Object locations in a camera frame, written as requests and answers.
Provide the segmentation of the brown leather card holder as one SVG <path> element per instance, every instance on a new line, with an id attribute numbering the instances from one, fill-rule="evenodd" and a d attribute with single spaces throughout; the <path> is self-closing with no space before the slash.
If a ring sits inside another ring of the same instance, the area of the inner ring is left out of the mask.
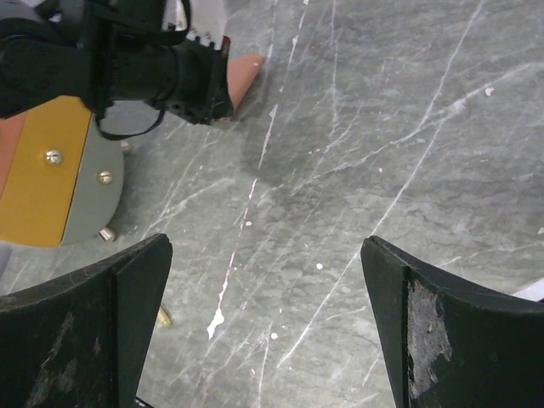
<path id="1" fill-rule="evenodd" d="M 229 97 L 236 111 L 265 63 L 259 54 L 249 54 L 233 59 L 227 66 Z"/>

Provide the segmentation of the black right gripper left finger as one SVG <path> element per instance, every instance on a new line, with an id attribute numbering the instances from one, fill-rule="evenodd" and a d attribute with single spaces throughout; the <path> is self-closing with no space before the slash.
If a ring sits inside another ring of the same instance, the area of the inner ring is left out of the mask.
<path id="1" fill-rule="evenodd" d="M 171 268 L 156 234 L 1 298 L 3 407 L 146 407 L 137 397 Z"/>

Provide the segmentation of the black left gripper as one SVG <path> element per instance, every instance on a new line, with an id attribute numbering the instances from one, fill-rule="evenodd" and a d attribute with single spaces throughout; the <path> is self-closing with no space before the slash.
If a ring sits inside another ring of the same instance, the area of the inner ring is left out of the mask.
<path id="1" fill-rule="evenodd" d="M 97 117 L 117 100 L 167 99 L 167 110 L 191 124 L 232 116 L 230 39 L 215 49 L 164 31 L 165 8 L 163 1 L 3 1 L 1 116 L 59 96 L 78 97 Z"/>

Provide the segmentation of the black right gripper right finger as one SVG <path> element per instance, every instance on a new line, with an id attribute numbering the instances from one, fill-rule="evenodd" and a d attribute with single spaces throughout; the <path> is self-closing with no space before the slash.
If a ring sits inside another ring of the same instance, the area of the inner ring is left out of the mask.
<path id="1" fill-rule="evenodd" d="M 361 262 L 398 407 L 540 407 L 543 306 L 425 263 L 378 236 Z"/>

